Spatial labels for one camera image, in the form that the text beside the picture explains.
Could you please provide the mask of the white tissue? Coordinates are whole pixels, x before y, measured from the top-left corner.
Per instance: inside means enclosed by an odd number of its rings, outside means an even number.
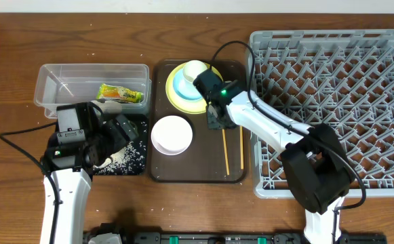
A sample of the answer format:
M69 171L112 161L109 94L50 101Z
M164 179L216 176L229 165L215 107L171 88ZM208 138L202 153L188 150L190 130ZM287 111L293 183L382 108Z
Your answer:
M100 113L108 115L117 115L122 112L122 104L115 100L92 100L90 104Z

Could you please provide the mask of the pile of rice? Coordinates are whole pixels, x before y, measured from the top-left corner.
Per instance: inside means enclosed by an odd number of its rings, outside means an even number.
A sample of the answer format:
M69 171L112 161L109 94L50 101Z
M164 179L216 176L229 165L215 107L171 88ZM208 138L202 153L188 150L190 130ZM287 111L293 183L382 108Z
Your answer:
M98 176L136 176L144 172L147 161L149 120L136 117L134 124L139 137L112 154L101 166L94 167Z

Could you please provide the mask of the white cup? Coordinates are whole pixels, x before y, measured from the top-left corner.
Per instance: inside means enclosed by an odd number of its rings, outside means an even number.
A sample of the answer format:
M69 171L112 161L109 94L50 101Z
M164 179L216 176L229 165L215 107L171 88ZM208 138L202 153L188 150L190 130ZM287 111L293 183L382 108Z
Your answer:
M193 83L197 76L207 69L208 67L204 62L199 60L191 60L184 65L182 73L188 82Z

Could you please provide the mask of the green yellow snack wrapper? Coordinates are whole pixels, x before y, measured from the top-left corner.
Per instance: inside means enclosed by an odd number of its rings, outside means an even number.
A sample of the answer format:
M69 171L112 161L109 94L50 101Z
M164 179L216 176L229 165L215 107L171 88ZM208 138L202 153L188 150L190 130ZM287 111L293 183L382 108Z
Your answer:
M96 96L97 99L117 100L125 103L139 103L143 100L142 92L133 91L126 87L107 85L103 83Z

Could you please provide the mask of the white bowl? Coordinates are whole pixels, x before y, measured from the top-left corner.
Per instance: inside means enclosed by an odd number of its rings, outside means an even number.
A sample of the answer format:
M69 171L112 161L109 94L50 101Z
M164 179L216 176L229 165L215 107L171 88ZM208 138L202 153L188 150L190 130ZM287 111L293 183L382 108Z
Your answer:
M156 122L151 132L151 142L155 149L168 156L183 153L193 139L190 123L179 116L170 115Z

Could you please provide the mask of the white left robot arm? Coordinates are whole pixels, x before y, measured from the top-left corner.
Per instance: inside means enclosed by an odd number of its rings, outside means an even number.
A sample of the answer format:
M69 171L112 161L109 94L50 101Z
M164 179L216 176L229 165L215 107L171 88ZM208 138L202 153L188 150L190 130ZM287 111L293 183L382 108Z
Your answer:
M125 115L79 129L57 126L41 163L47 175L41 243L82 243L93 169L138 137Z

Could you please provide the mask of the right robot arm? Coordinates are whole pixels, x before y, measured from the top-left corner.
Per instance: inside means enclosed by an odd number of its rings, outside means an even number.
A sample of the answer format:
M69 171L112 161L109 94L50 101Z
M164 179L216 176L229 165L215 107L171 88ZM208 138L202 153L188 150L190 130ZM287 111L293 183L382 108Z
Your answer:
M206 110L222 128L242 126L279 153L294 198L304 207L310 243L336 243L338 215L356 179L336 132L327 124L297 122L236 82L199 87Z

